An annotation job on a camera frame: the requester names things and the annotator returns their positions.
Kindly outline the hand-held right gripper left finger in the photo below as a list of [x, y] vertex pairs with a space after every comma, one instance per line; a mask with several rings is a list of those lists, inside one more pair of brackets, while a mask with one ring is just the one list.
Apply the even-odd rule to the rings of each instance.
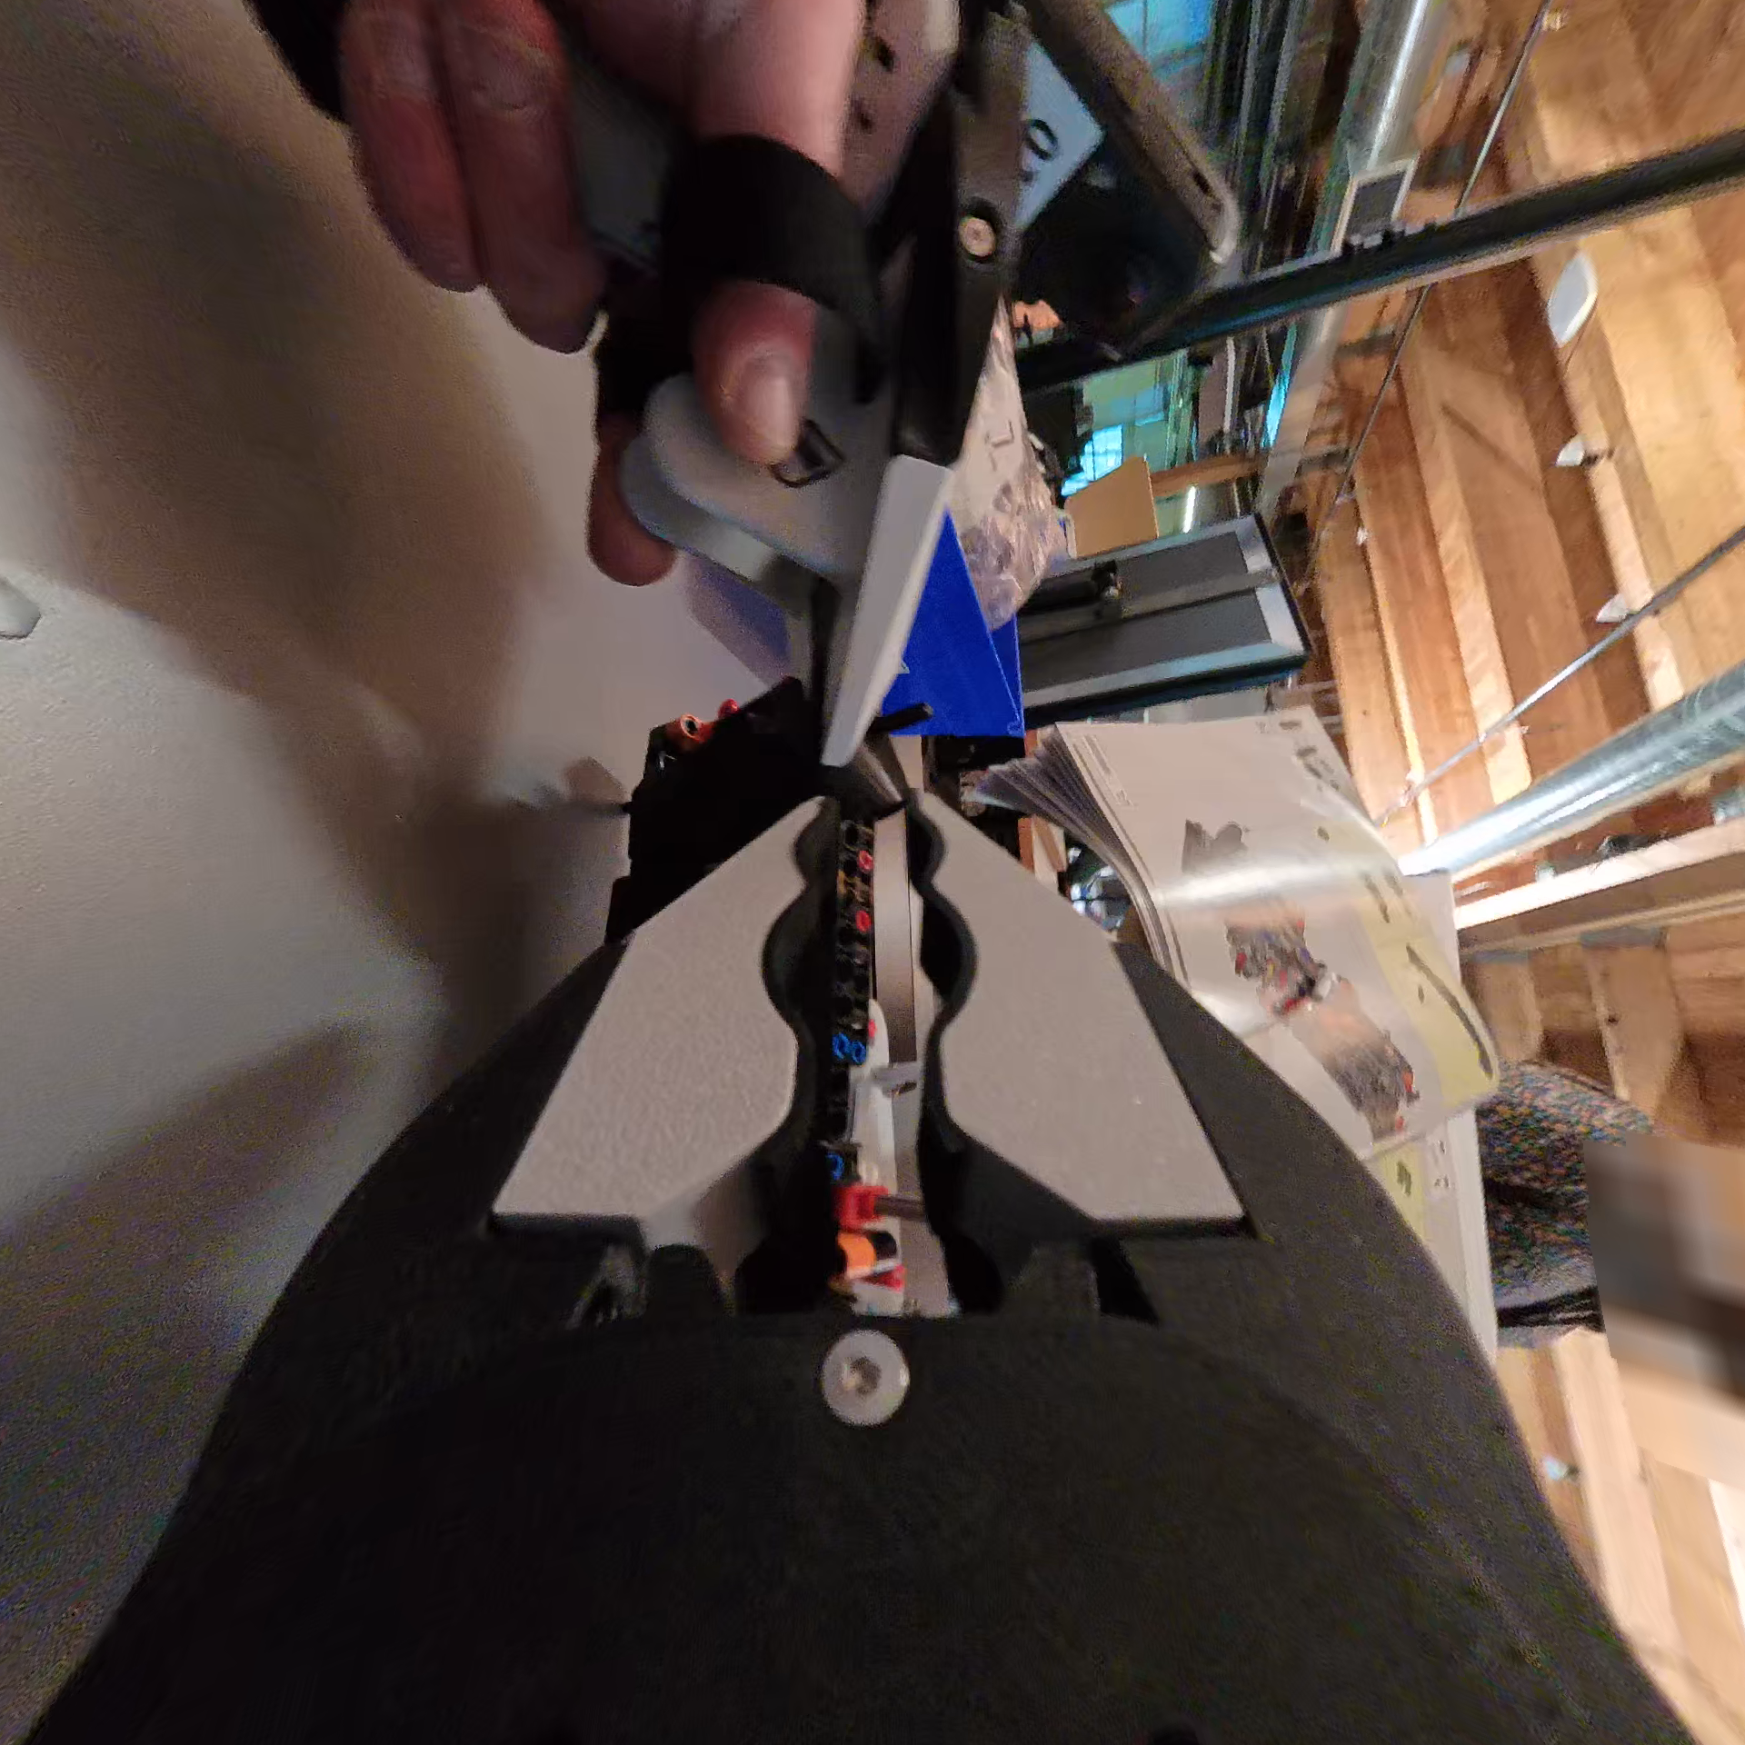
[[754, 1254], [754, 1154], [798, 1084], [766, 950], [805, 894], [798, 846], [822, 817], [822, 798], [795, 807], [623, 942], [499, 1189], [501, 1228], [692, 1247], [719, 1275]]

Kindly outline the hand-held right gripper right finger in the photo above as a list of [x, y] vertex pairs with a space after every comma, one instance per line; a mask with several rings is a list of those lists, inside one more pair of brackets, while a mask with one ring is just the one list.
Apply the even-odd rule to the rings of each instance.
[[905, 807], [933, 988], [920, 1168], [952, 1300], [1047, 1247], [1241, 1232], [1248, 1212], [1125, 959], [935, 795]]

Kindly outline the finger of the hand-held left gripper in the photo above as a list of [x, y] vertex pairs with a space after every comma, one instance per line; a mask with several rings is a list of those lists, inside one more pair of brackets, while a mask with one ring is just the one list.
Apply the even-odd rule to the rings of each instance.
[[824, 656], [820, 761], [846, 767], [893, 687], [948, 514], [952, 471], [895, 456], [884, 471], [859, 581], [841, 593]]

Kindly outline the lego car chassis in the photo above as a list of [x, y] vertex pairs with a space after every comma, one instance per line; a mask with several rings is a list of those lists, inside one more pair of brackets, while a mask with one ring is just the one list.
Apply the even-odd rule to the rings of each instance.
[[913, 888], [903, 771], [878, 733], [848, 765], [818, 762], [818, 709], [782, 679], [717, 718], [652, 730], [629, 813], [629, 870], [613, 888], [608, 940], [622, 940], [802, 810], [785, 870], [802, 890], [754, 926], [757, 992], [795, 1040], [786, 1109], [746, 1166], [752, 1248], [732, 1266], [754, 1312], [820, 1306], [905, 1312], [905, 1229], [921, 1196], [898, 1188], [891, 1102], [914, 1088], [920, 1049], [891, 1040], [877, 922], [905, 918]]

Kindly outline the person's left hand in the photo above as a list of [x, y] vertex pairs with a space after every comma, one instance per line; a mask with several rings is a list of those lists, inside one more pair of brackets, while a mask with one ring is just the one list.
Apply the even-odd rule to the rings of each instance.
[[[558, 16], [697, 136], [764, 136], [838, 171], [864, 5], [556, 6], [348, 5], [339, 62], [361, 182], [404, 256], [443, 291], [490, 288], [518, 333], [577, 353], [608, 298], [608, 264], [584, 230]], [[767, 284], [721, 286], [692, 323], [699, 399], [754, 465], [796, 448], [816, 333], [816, 307]], [[608, 579], [645, 585], [675, 553], [623, 501], [620, 463], [635, 432], [635, 418], [597, 411], [589, 547]]]

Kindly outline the blue storage bin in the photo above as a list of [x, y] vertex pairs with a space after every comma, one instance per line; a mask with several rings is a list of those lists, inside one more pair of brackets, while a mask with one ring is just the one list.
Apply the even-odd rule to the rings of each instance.
[[1020, 738], [1025, 732], [1019, 626], [987, 626], [952, 517], [942, 521], [901, 674], [875, 730], [959, 738]]

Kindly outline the pile of clear plastic bags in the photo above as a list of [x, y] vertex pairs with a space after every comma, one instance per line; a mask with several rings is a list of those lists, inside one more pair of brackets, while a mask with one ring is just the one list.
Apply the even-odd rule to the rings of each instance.
[[948, 509], [990, 631], [1009, 626], [1073, 555], [1055, 476], [1028, 424], [1007, 304], [992, 321]]

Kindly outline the paper booklet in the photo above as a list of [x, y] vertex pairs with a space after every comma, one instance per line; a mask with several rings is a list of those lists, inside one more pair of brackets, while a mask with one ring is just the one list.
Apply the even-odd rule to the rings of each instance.
[[1162, 967], [1355, 1154], [1492, 1095], [1495, 1040], [1314, 711], [1065, 722], [976, 798], [1097, 853]]

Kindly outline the silver-edged equipment case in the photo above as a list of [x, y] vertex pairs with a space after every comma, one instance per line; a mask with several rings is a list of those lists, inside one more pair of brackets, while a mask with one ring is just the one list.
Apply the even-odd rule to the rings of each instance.
[[1274, 687], [1310, 656], [1256, 514], [1078, 556], [1015, 626], [1028, 730]]

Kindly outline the white instruction booklet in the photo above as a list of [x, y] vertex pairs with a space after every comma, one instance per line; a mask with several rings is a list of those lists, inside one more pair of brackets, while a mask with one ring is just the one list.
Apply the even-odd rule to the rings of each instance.
[[1362, 892], [1362, 1006], [1404, 1057], [1398, 1109], [1365, 1131], [1362, 1160], [1421, 1240], [1482, 1351], [1495, 1357], [1491, 1266], [1477, 1107], [1497, 1085], [1499, 1046], [1462, 979], [1452, 880], [1386, 859]]

